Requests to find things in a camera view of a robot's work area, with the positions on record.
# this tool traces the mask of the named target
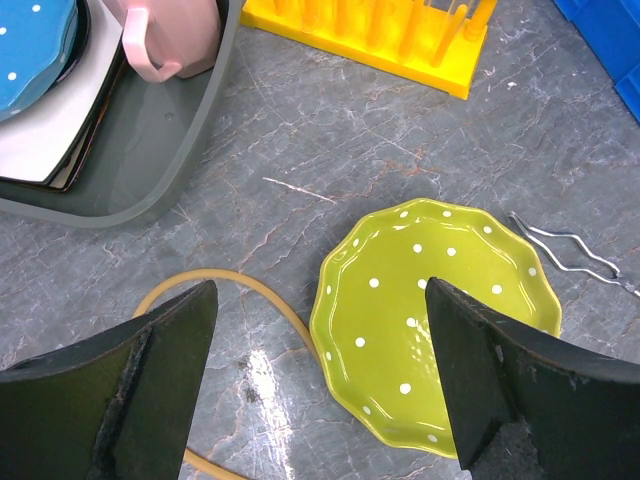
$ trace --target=blue polka dot plate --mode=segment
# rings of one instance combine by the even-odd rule
[[[455,457],[429,335],[431,277],[560,334],[560,303],[531,245],[487,212],[416,199],[367,215],[325,259],[311,335],[331,394],[374,435]]]
[[[0,121],[35,103],[73,47],[75,0],[0,0]]]

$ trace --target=mug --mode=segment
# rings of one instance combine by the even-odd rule
[[[147,82],[188,78],[213,66],[220,45],[216,0],[104,0],[123,26],[129,64]]]

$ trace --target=yellow rack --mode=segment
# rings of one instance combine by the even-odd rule
[[[247,0],[242,23],[467,99],[497,0]]]

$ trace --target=marble countertop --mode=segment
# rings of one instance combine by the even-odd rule
[[[324,256],[364,214],[420,196],[503,221],[516,210],[640,273],[638,124],[551,0],[501,0],[490,27],[466,102],[242,28],[210,147],[158,222],[80,231],[0,215],[0,367],[126,320],[193,268],[255,276],[308,322]],[[543,264],[562,337],[640,362],[640,302]],[[456,461],[376,440],[264,299],[221,282],[220,301],[195,449],[250,478],[467,478]]]

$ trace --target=square white plate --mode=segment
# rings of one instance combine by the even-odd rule
[[[43,183],[82,129],[122,36],[122,27],[101,0],[87,3],[91,32],[78,66],[31,108],[0,123],[0,177]]]

